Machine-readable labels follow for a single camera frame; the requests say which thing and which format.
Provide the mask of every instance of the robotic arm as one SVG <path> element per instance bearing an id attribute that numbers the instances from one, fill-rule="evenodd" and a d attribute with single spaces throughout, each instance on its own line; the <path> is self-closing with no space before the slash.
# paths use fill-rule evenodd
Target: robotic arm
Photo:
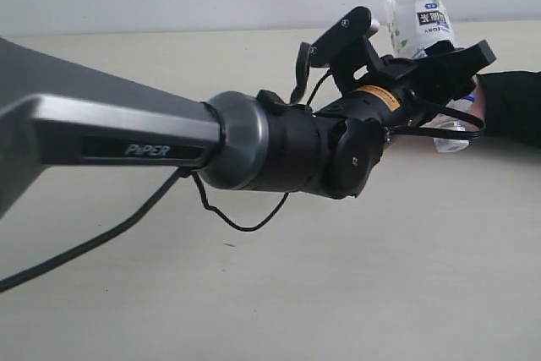
<path id="1" fill-rule="evenodd" d="M 369 42 L 378 29 L 357 7 L 302 43 L 290 101 L 268 90 L 192 101 L 0 40 L 0 217 L 51 166 L 180 167 L 218 189 L 343 199 L 362 192 L 399 134 L 481 136 L 483 121 L 445 105 L 495 60 L 488 44 L 379 57 Z M 301 103 L 313 68 L 341 93 L 316 112 Z M 421 127 L 439 112 L 478 130 Z"/>

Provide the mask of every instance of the plastic bottle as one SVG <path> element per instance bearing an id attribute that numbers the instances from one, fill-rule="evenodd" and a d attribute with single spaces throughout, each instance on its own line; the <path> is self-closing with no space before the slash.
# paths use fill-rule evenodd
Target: plastic bottle
<path id="1" fill-rule="evenodd" d="M 441 0 L 385 0 L 385 15 L 396 57 L 426 57 L 424 50 L 437 41 L 447 40 L 456 46 L 455 32 Z M 471 106 L 471 102 L 457 102 L 450 103 L 449 107 L 466 111 Z M 429 125 L 465 131 L 460 121 L 442 115 L 438 115 Z M 454 152 L 468 147 L 469 141 L 434 139 L 434 145 L 438 152 Z"/>

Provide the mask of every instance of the yellow label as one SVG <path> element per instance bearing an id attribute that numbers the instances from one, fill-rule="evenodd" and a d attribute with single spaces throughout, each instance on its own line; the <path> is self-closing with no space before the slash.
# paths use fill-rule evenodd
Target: yellow label
<path id="1" fill-rule="evenodd" d="M 387 105 L 387 107 L 389 107 L 389 110 L 392 112 L 400 107 L 400 102 L 398 99 L 396 99 L 388 90 L 380 88 L 379 86 L 365 85 L 356 89 L 356 91 L 366 92 L 378 97 Z"/>

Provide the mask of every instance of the table surface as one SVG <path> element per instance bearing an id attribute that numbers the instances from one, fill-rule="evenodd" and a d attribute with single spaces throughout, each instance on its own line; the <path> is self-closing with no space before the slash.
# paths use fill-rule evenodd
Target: table surface
<path id="1" fill-rule="evenodd" d="M 496 71 L 538 70 L 540 28 L 456 25 L 464 45 L 489 41 Z M 11 40 L 203 101 L 287 96 L 298 43 L 321 32 Z M 383 31 L 374 44 L 390 51 Z M 336 96 L 328 81 L 316 104 Z M 181 181 L 117 240 L 2 295 L 2 360 L 539 360 L 540 164 L 513 143 L 439 155 L 431 139 L 402 139 L 358 199 L 296 194 L 254 234 L 204 211 Z M 170 171 L 46 172 L 0 224 L 0 276 L 121 221 Z M 279 200 L 210 198 L 243 225 Z"/>

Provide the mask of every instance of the person's arm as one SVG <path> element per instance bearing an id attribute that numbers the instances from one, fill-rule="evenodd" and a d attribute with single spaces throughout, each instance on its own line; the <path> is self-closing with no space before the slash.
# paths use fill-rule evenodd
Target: person's arm
<path id="1" fill-rule="evenodd" d="M 541 73 L 480 74 L 470 113 L 483 118 L 487 137 L 541 147 Z"/>

